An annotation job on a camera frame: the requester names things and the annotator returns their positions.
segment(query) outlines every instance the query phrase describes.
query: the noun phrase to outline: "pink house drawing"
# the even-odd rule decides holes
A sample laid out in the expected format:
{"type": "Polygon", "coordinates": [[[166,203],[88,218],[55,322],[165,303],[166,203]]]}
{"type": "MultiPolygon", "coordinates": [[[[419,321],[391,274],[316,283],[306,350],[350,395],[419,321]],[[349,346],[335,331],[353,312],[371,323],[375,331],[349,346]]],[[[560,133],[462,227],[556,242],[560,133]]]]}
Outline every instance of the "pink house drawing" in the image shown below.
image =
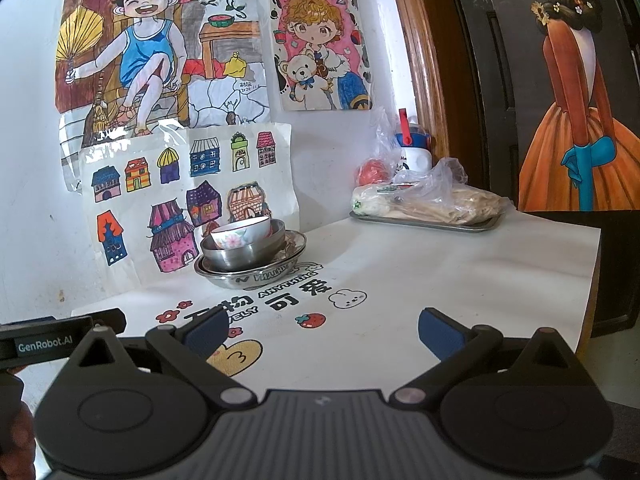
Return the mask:
{"type": "Polygon", "coordinates": [[[194,227],[184,219],[182,209],[178,207],[176,200],[169,200],[151,208],[151,252],[161,272],[181,269],[198,256],[193,235],[194,227]]]}

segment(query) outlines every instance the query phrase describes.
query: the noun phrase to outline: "human hand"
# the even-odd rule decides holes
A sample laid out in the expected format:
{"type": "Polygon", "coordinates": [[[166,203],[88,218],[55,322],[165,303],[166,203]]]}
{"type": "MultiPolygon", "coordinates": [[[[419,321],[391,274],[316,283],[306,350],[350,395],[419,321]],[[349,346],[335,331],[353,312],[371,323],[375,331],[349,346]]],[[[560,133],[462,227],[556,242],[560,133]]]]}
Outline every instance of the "human hand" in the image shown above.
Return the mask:
{"type": "Polygon", "coordinates": [[[68,85],[71,85],[76,80],[77,77],[78,77],[78,69],[72,68],[66,73],[65,83],[68,85]]]}
{"type": "Polygon", "coordinates": [[[0,470],[6,475],[6,480],[35,480],[33,415],[24,402],[11,426],[11,437],[15,447],[0,456],[0,470]]]}

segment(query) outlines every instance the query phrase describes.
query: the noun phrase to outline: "girl painting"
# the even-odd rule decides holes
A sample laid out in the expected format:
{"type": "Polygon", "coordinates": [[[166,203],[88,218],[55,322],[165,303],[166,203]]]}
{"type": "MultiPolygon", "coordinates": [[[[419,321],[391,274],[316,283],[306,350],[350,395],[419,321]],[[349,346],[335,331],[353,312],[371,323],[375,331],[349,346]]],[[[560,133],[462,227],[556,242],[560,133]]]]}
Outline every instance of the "girl painting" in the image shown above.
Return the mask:
{"type": "Polygon", "coordinates": [[[556,101],[520,171],[520,210],[640,208],[640,140],[612,116],[593,43],[602,29],[600,1],[547,0],[531,10],[546,36],[556,101]]]}

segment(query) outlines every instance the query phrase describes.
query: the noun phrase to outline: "stack of bowls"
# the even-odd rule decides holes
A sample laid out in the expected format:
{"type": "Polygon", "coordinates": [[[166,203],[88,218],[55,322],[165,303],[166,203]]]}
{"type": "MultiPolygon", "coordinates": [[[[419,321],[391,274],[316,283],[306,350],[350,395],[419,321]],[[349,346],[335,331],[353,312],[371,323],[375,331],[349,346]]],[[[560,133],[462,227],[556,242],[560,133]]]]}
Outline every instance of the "stack of bowls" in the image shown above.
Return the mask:
{"type": "Polygon", "coordinates": [[[249,218],[219,227],[205,237],[194,268],[217,286],[257,288],[287,274],[305,246],[305,235],[287,231],[282,220],[249,218]]]}

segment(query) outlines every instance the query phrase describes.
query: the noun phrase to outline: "blue house drawing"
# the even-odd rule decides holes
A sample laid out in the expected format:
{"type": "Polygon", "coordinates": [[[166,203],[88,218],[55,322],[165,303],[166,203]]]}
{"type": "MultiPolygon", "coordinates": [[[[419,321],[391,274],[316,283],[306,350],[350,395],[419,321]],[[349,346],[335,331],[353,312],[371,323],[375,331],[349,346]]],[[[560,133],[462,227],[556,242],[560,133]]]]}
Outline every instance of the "blue house drawing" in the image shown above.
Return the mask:
{"type": "Polygon", "coordinates": [[[220,172],[220,145],[216,137],[200,139],[191,147],[191,176],[220,172]]]}

